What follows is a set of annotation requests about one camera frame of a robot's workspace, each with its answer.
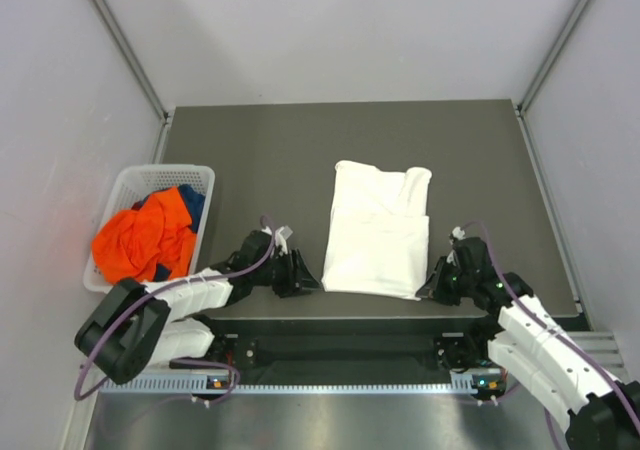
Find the white t-shirt red print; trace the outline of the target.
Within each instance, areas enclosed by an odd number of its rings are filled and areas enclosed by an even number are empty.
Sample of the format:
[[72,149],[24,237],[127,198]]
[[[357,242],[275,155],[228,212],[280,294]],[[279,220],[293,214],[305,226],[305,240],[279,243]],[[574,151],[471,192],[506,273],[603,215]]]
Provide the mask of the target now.
[[424,167],[388,172],[336,163],[325,291],[417,299],[428,267],[431,178]]

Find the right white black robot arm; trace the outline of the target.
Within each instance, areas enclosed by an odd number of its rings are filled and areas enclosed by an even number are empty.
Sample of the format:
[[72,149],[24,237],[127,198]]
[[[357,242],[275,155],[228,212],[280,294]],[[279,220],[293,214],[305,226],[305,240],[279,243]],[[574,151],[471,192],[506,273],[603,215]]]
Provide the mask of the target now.
[[447,306],[469,299],[485,311],[459,337],[435,341],[438,363],[456,373],[495,366],[513,376],[555,420],[571,449],[636,449],[639,384],[625,383],[580,347],[490,245],[455,228],[421,297]]

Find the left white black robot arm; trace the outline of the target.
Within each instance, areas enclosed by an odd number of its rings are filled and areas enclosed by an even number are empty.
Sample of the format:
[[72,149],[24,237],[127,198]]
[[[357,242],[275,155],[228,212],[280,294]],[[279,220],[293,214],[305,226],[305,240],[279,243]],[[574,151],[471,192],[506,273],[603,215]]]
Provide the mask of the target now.
[[233,305],[256,287],[280,298],[321,289],[301,252],[288,245],[289,234],[287,227],[255,230],[226,260],[186,277],[118,281],[76,333],[76,348],[115,384],[176,359],[220,364],[227,344],[203,322],[204,311]]

